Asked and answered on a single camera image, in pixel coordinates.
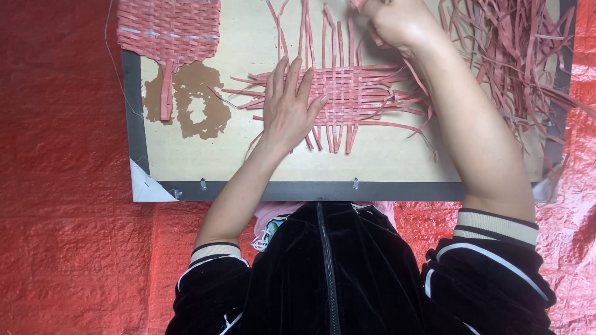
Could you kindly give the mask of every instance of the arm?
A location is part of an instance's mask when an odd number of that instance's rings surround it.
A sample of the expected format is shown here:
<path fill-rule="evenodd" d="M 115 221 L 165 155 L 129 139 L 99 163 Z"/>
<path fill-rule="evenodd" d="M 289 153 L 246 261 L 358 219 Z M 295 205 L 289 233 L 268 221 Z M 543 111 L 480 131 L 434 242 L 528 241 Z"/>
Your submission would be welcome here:
<path fill-rule="evenodd" d="M 367 0 L 377 45 L 396 47 L 426 82 L 443 142 L 466 188 L 464 207 L 535 221 L 520 144 L 422 0 Z"/>
<path fill-rule="evenodd" d="M 305 73 L 296 93 L 302 59 L 298 56 L 292 62 L 284 80 L 287 63 L 282 58 L 267 79 L 263 136 L 209 208 L 194 242 L 195 248 L 213 242 L 238 245 L 238 236 L 252 218 L 271 175 L 311 131 L 317 114 L 328 100 L 326 96 L 318 97 L 308 107 L 313 70 Z"/>

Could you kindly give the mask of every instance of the woven pink strip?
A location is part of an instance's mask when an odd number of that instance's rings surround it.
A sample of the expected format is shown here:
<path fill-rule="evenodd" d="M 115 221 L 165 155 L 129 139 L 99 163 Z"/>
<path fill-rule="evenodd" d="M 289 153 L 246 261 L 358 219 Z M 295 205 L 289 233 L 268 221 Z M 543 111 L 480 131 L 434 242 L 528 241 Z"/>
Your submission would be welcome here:
<path fill-rule="evenodd" d="M 273 6 L 269 0 L 266 0 L 271 14 L 273 15 L 275 24 L 278 29 L 278 58 L 281 58 L 281 50 L 284 50 L 285 56 L 288 56 L 284 32 L 281 28 L 281 13 L 289 0 L 286 0 L 282 5 L 280 13 L 276 14 Z M 421 116 L 430 117 L 432 110 L 427 104 L 426 94 L 423 89 L 418 88 L 411 92 L 403 92 L 397 89 L 391 89 L 393 83 L 401 81 L 409 81 L 415 79 L 412 74 L 404 71 L 407 66 L 399 66 L 395 64 L 379 64 L 379 65 L 362 65 L 362 57 L 360 53 L 360 46 L 355 47 L 353 37 L 353 23 L 352 16 L 348 18 L 349 31 L 349 62 L 346 66 L 344 64 L 344 50 L 343 50 L 343 36 L 341 29 L 341 22 L 333 20 L 327 4 L 324 4 L 324 16 L 322 27 L 322 58 L 321 67 L 317 67 L 315 60 L 315 51 L 313 47 L 313 38 L 311 31 L 310 15 L 308 0 L 303 0 L 302 8 L 302 23 L 300 27 L 299 51 L 302 55 L 302 46 L 304 42 L 305 53 L 303 59 L 305 60 L 305 68 L 299 73 L 299 79 L 306 73 L 309 63 L 315 70 L 315 76 L 312 82 L 311 96 L 309 103 L 320 95 L 327 95 L 329 97 L 325 107 L 316 117 L 312 135 L 315 139 L 316 146 L 322 150 L 322 129 L 325 129 L 327 144 L 330 153 L 337 153 L 343 138 L 346 134 L 346 153 L 352 151 L 354 139 L 360 125 L 376 125 L 376 126 L 392 126 L 404 128 L 413 131 L 412 134 L 420 134 L 426 141 L 426 137 L 420 129 L 400 125 L 392 122 L 382 122 L 381 114 L 388 111 L 405 111 L 407 113 L 414 113 Z M 331 26 L 331 66 L 326 63 L 326 36 L 327 28 Z M 267 77 L 270 72 L 261 73 L 259 75 L 249 74 L 250 79 L 232 78 L 234 80 L 253 85 L 265 86 Z M 262 109 L 265 102 L 265 95 L 262 92 L 248 91 L 248 90 L 234 90 L 223 89 L 222 92 L 232 94 L 243 94 L 254 98 L 253 101 L 237 106 L 237 108 L 246 109 Z M 408 108 L 408 104 L 420 103 L 428 109 L 427 113 Z M 254 119 L 262 120 L 260 116 L 253 116 Z M 310 136 L 306 137 L 306 144 L 310 149 L 314 149 L 314 145 Z"/>
<path fill-rule="evenodd" d="M 118 43 L 162 66 L 161 120 L 172 115 L 172 75 L 212 57 L 219 43 L 219 0 L 120 0 Z"/>

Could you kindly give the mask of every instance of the brown stain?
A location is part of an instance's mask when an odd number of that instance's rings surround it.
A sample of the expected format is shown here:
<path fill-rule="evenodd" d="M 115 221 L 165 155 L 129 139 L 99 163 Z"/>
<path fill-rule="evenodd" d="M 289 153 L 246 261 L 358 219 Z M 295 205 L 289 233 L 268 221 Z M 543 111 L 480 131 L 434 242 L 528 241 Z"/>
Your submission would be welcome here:
<path fill-rule="evenodd" d="M 152 81 L 145 82 L 145 97 L 143 98 L 143 106 L 147 110 L 147 120 L 151 122 L 161 121 L 160 109 L 162 100 L 162 82 L 163 72 L 160 66 L 157 70 L 157 77 Z M 172 119 L 162 122 L 164 125 L 171 125 Z"/>
<path fill-rule="evenodd" d="M 201 139 L 216 138 L 224 132 L 232 113 L 229 107 L 219 99 L 207 86 L 223 88 L 219 80 L 219 71 L 205 66 L 201 61 L 186 64 L 178 69 L 173 77 L 174 98 L 178 108 L 178 122 L 182 129 L 182 138 L 198 135 Z M 203 111 L 188 110 L 193 98 L 202 98 Z M 203 113 L 206 118 L 194 123 L 192 113 Z"/>

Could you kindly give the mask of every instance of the zipper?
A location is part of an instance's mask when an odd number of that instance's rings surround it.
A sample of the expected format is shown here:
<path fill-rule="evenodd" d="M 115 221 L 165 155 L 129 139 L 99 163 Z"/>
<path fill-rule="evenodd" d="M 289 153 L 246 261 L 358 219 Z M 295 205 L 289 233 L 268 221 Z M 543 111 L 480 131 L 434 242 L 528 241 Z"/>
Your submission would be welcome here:
<path fill-rule="evenodd" d="M 329 314 L 331 318 L 331 334 L 341 334 L 339 326 L 339 308 L 337 307 L 337 290 L 335 284 L 335 272 L 333 271 L 333 258 L 331 255 L 331 244 L 323 219 L 323 205 L 316 202 L 316 217 L 319 221 L 319 231 L 323 243 L 323 258 L 325 262 L 325 276 L 327 277 L 327 296 L 329 298 Z"/>

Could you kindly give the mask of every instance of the forearm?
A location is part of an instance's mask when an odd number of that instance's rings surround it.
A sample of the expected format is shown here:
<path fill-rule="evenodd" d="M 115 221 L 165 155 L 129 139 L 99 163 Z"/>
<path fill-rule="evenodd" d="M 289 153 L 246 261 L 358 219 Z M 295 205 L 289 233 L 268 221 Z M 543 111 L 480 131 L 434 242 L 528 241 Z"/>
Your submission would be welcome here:
<path fill-rule="evenodd" d="M 238 236 L 254 215 L 265 187 L 285 153 L 259 141 L 249 158 L 215 199 L 197 234 L 194 247 L 212 242 L 238 244 Z"/>
<path fill-rule="evenodd" d="M 413 48 L 412 60 L 466 187 L 464 206 L 533 222 L 533 195 L 521 145 L 453 43 L 442 30 L 436 36 L 436 41 Z"/>

